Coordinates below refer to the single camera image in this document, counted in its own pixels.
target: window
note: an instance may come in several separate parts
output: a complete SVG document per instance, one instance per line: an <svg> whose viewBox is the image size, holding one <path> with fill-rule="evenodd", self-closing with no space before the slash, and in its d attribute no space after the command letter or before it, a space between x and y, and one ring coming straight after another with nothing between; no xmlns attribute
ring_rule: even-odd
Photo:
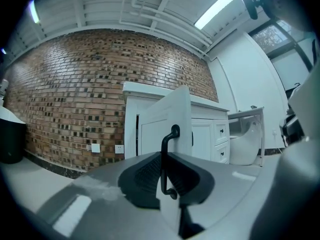
<svg viewBox="0 0 320 240"><path fill-rule="evenodd" d="M272 62L289 98L312 69L315 36L297 30L283 20L270 20L249 34Z"/></svg>

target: black handle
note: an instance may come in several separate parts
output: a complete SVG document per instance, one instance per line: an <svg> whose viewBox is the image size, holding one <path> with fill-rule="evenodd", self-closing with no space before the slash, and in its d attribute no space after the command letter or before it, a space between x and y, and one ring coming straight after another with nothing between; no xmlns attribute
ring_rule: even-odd
<svg viewBox="0 0 320 240"><path fill-rule="evenodd" d="M173 188L167 189L167 157L169 141L178 137L180 137L180 127L175 124L171 127L171 133L165 136L161 143L161 191L165 195L170 195L174 200L178 197L177 192Z"/></svg>

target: wall socket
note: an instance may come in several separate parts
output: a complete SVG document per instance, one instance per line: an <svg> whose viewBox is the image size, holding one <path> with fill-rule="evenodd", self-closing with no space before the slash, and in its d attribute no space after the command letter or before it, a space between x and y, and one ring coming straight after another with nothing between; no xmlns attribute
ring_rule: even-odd
<svg viewBox="0 0 320 240"><path fill-rule="evenodd" d="M114 151L116 154L124 154L125 153L125 145L114 145Z"/></svg>

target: baseboard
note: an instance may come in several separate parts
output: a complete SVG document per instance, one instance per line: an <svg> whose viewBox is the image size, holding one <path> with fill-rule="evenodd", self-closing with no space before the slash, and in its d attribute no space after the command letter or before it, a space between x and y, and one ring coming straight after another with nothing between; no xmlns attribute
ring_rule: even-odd
<svg viewBox="0 0 320 240"><path fill-rule="evenodd" d="M35 154L26 151L24 152L24 156L29 159L31 162L35 163L36 165L50 171L53 172L55 174L59 174L61 176L64 177L68 177L71 179L76 179L79 176L83 175L84 173L86 173L85 171L80 171L80 170L74 170L74 169L69 169L66 167L62 167L60 165L57 164L53 164L49 161L46 161L42 158L37 157Z"/></svg>
<svg viewBox="0 0 320 240"><path fill-rule="evenodd" d="M271 155L276 155L276 154L282 154L282 152L283 152L283 150L284 150L285 148L284 147L277 147L277 148L266 148L265 150L264 150L264 155L265 156L271 156ZM260 156L260 154L261 154L261 148L259 149L259 151L258 151L258 156Z"/></svg>

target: black trash can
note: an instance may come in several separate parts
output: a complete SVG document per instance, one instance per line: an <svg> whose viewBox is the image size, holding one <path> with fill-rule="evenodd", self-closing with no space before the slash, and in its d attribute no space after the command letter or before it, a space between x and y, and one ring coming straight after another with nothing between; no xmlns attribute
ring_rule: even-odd
<svg viewBox="0 0 320 240"><path fill-rule="evenodd" d="M26 123L11 111L0 107L0 161L14 164L22 160L26 140Z"/></svg>

